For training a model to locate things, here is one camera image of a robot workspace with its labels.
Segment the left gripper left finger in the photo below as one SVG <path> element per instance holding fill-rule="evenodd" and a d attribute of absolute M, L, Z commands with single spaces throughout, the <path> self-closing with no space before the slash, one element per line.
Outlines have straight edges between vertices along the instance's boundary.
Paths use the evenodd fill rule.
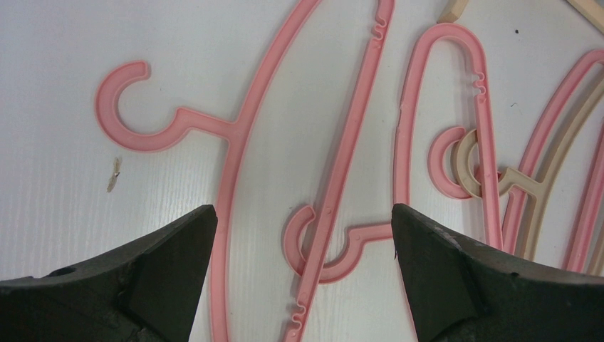
<path fill-rule="evenodd" d="M 43 277 L 1 283 L 3 341 L 187 341 L 209 266 L 210 204 Z"/>

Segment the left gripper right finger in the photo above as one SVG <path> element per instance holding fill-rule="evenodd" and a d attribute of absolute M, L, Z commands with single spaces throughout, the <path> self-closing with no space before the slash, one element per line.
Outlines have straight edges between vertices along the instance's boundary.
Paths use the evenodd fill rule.
<path fill-rule="evenodd" d="M 419 341 L 601 341 L 603 278 L 537 264 L 406 204 L 391 228 Z"/>

